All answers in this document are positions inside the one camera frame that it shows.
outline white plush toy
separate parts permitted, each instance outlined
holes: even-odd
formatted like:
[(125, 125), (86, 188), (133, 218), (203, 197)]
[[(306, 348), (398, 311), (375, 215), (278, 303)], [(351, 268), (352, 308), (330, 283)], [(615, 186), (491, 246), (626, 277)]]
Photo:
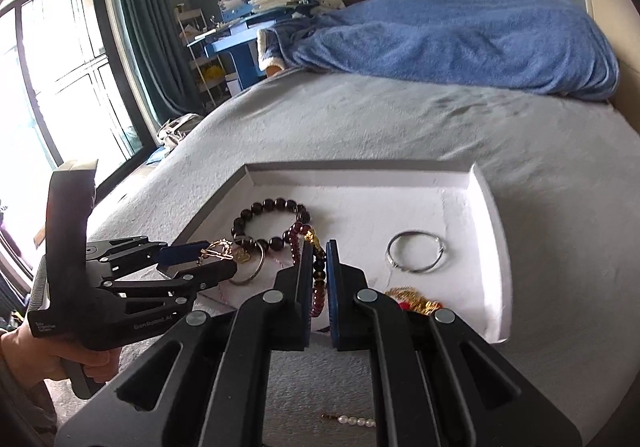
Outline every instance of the white plush toy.
[(311, 15), (322, 15), (331, 10), (341, 10), (345, 8), (342, 0), (316, 0), (318, 6), (311, 9)]

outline curtain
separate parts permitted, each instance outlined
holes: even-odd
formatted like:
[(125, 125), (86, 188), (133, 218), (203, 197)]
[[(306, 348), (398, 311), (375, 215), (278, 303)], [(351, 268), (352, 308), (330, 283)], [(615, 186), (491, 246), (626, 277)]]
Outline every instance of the curtain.
[(121, 32), (159, 123), (204, 106), (178, 37), (169, 0), (114, 0)]

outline metal screw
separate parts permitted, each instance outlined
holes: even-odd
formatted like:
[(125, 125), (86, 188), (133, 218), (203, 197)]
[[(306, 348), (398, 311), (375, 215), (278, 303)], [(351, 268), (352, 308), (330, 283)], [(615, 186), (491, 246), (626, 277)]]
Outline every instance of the metal screw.
[(454, 320), (456, 320), (456, 314), (453, 313), (449, 308), (440, 308), (433, 314), (436, 321), (442, 324), (451, 324)]
[(279, 290), (269, 290), (262, 296), (262, 300), (268, 302), (269, 304), (275, 304), (276, 302), (280, 302), (283, 299), (284, 293)]
[(202, 310), (196, 310), (189, 313), (186, 320), (189, 326), (201, 326), (207, 322), (207, 314)]
[(378, 298), (378, 294), (370, 288), (365, 288), (364, 290), (360, 290), (358, 292), (357, 297), (358, 300), (362, 302), (373, 302)]

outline silver bangle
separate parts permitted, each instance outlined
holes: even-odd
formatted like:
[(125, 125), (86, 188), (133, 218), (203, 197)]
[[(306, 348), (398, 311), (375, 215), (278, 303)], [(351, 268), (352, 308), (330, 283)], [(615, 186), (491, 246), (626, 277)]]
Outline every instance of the silver bangle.
[[(427, 265), (424, 268), (417, 268), (415, 270), (413, 270), (412, 268), (407, 268), (404, 267), (403, 265), (401, 265), (400, 263), (398, 263), (398, 261), (396, 261), (392, 256), (391, 256), (391, 246), (401, 237), (410, 237), (410, 236), (426, 236), (426, 237), (431, 237), (431, 239), (433, 239), (437, 245), (438, 245), (438, 257), (436, 257), (436, 260), (433, 261), (433, 263), (431, 263), (430, 265)], [(386, 246), (386, 251), (385, 251), (385, 257), (386, 260), (389, 262), (389, 264), (393, 267), (393, 268), (398, 268), (398, 270), (401, 270), (403, 272), (406, 273), (426, 273), (430, 270), (433, 270), (433, 268), (436, 267), (436, 265), (438, 264), (438, 262), (442, 259), (442, 254), (444, 253), (444, 243), (442, 242), (442, 240), (436, 236), (435, 234), (431, 234), (428, 233), (427, 231), (404, 231), (401, 233), (396, 234), (394, 237), (391, 238), (391, 241), (389, 241), (389, 244)]]
[[(251, 239), (249, 236), (236, 236), (236, 238), (234, 239), (234, 242), (236, 242), (236, 239), (242, 238), (242, 237), (246, 237), (246, 238)], [(244, 286), (245, 284), (249, 284), (251, 281), (253, 281), (255, 279), (255, 277), (260, 273), (260, 270), (262, 269), (262, 265), (264, 265), (264, 258), (266, 257), (266, 250), (264, 249), (264, 247), (262, 246), (261, 243), (258, 243), (257, 241), (255, 241), (255, 244), (260, 249), (260, 264), (258, 265), (258, 268), (256, 268), (254, 273), (252, 273), (249, 277), (247, 277), (243, 281), (234, 281), (233, 278), (229, 279), (228, 281), (231, 284), (234, 284), (235, 286)]]

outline gray bed sheet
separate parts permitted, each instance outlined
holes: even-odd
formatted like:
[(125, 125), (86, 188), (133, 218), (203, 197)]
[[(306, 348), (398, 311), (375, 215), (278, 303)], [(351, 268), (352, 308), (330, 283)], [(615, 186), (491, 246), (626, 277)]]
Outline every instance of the gray bed sheet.
[[(513, 270), (511, 340), (498, 349), (587, 443), (640, 367), (640, 139), (610, 106), (293, 70), (210, 114), (93, 237), (171, 242), (245, 162), (354, 158), (480, 164)], [(68, 384), (51, 388), (67, 419), (81, 402)], [(372, 430), (321, 421), (324, 412), (373, 416), (367, 356), (337, 353), (324, 337), (275, 353), (265, 443), (374, 445)]]

